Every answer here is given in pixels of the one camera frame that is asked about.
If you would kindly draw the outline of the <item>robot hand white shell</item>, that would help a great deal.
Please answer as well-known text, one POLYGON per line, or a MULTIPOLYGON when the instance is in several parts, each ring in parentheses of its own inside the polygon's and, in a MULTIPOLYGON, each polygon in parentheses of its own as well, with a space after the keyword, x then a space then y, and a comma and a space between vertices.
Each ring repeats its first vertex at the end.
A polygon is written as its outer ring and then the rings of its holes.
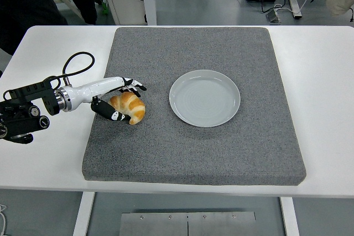
POLYGON ((115 121, 129 120, 139 123, 145 115, 145 104, 137 88, 146 88, 138 81, 124 77, 109 77, 80 87, 65 87, 64 111, 75 110, 82 103, 89 103, 100 116, 115 121))

